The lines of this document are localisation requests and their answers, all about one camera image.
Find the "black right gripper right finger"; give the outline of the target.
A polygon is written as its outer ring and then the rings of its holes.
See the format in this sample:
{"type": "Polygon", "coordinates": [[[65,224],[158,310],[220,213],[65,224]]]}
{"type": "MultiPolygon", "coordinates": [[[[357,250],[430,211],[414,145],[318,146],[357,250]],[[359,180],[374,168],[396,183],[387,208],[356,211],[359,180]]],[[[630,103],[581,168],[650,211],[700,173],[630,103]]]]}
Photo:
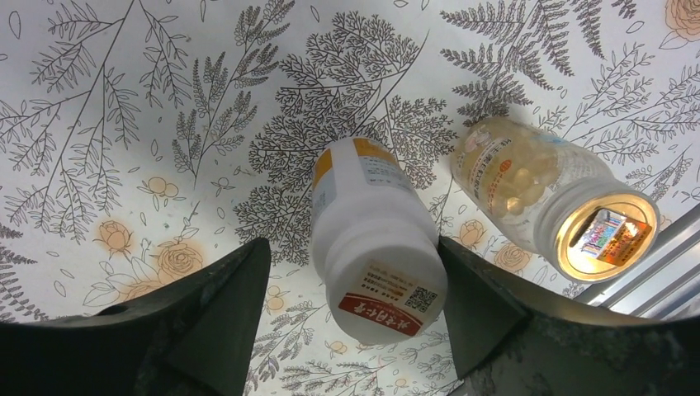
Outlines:
{"type": "Polygon", "coordinates": [[[698,394],[698,318],[656,321],[583,304],[450,238],[438,253],[457,394],[698,394]]]}

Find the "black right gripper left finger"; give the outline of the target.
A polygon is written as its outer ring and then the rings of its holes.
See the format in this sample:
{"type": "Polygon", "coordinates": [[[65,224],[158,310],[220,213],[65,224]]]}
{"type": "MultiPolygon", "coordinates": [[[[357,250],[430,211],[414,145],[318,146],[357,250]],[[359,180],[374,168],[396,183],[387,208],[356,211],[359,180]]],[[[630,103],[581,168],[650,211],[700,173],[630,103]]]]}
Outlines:
{"type": "Polygon", "coordinates": [[[93,316],[1,326],[4,395],[240,395],[271,268],[255,238],[93,316]]]}

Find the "clear capsule bottle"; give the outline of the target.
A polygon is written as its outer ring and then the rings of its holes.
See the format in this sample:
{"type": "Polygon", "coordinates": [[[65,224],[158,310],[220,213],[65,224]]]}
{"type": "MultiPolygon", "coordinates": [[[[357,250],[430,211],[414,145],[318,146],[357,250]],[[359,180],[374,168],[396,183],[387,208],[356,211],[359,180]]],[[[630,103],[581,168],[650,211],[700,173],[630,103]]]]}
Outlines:
{"type": "Polygon", "coordinates": [[[650,251],[660,212],[594,153],[504,117],[471,126],[451,156],[454,180],[510,242],[564,277],[599,283],[650,251]]]}

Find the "white pill bottle orange label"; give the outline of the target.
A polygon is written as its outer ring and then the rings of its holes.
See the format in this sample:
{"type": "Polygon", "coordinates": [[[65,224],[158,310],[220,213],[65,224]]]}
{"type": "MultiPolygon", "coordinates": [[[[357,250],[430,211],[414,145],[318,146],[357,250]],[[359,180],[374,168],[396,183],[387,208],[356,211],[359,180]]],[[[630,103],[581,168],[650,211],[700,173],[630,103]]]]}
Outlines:
{"type": "Polygon", "coordinates": [[[331,143],[311,186],[310,258],[330,313],[362,344],[418,336],[441,313],[438,231],[397,159],[375,140],[331,143]]]}

